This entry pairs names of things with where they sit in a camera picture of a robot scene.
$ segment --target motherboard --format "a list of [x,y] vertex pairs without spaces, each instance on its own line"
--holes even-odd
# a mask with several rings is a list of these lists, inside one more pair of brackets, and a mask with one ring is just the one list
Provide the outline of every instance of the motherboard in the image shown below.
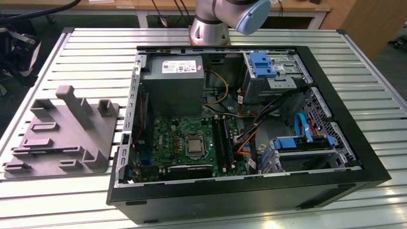
[[[221,136],[217,123],[224,124]],[[236,159],[219,149],[223,147],[219,139],[225,135],[232,139],[237,134],[233,117],[156,119],[152,151],[137,153],[140,167],[136,179],[139,182],[155,182],[247,175],[245,158]]]

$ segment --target aluminum extrusion table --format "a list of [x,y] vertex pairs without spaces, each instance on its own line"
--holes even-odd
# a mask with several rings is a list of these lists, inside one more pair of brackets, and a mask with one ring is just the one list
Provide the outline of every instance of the aluminum extrusion table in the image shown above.
[[[320,209],[273,212],[160,224],[163,228],[376,228],[407,226],[407,104],[347,35],[336,31],[231,31],[239,45],[307,45],[353,115],[392,180]],[[21,141],[34,98],[53,98],[72,85],[89,103],[108,98],[123,116],[137,45],[188,45],[187,29],[75,29],[61,34],[5,134],[0,140],[0,228],[131,228],[136,224],[105,205],[105,174],[75,178],[4,180],[4,163]],[[115,134],[113,144],[120,141]],[[112,147],[111,156],[117,145]]]

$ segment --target table leg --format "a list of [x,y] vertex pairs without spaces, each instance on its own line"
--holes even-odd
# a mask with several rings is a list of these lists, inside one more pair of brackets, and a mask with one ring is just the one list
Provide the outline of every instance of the table leg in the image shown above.
[[147,22],[148,12],[147,12],[147,10],[136,10],[136,15],[137,15],[137,18],[139,18],[140,28],[148,28],[148,22]]
[[317,30],[325,18],[325,12],[317,12],[308,25],[308,30]]

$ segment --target label sticker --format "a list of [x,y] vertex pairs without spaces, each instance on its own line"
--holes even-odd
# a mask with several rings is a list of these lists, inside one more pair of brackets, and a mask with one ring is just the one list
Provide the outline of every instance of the label sticker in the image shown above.
[[241,95],[237,96],[237,103],[243,104],[243,96]]
[[116,6],[117,9],[133,9],[133,6]]
[[284,67],[281,65],[273,65],[272,66],[275,70],[283,71]]
[[256,169],[256,163],[255,163],[255,161],[253,161],[252,159],[248,160],[248,165],[249,165],[253,169]]
[[196,61],[164,61],[163,73],[195,73]]

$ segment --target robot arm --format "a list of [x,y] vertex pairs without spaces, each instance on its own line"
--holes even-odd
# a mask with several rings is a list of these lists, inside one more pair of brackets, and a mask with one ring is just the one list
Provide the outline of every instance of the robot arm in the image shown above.
[[252,34],[264,23],[269,10],[269,0],[197,0],[191,43],[227,45],[228,26],[244,35]]

